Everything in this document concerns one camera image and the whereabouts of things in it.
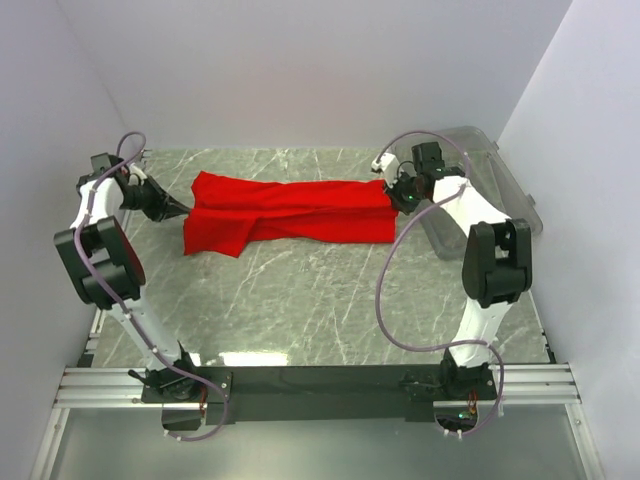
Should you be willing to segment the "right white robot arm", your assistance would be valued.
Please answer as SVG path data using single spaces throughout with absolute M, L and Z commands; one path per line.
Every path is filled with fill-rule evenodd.
M 444 395 L 460 399 L 473 387 L 492 380 L 489 349 L 504 317 L 533 280 L 531 227 L 513 219 L 482 196 L 465 166 L 447 166 L 437 142 L 411 148 L 412 160 L 400 161 L 387 151 L 371 164 L 381 176 L 392 206 L 405 214 L 427 200 L 430 211 L 439 207 L 466 238 L 462 284 L 467 299 L 458 331 L 444 348 L 439 387 Z

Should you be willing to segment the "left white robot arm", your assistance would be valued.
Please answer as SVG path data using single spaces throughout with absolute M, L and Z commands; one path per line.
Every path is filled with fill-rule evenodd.
M 186 215 L 190 208 L 116 155 L 95 155 L 91 165 L 92 172 L 78 180 L 81 202 L 75 220 L 54 235 L 56 250 L 79 298 L 109 312 L 141 351 L 143 384 L 164 384 L 173 399 L 189 401 L 199 392 L 200 378 L 190 355 L 153 313 L 142 263 L 117 214 L 140 211 L 162 222 Z

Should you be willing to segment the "red t shirt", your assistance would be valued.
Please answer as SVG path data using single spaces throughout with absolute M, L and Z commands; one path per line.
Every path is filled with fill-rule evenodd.
M 338 244 L 388 244 L 398 211 L 383 182 L 260 182 L 200 173 L 184 221 L 184 253 L 237 258 L 252 242 L 305 238 Z

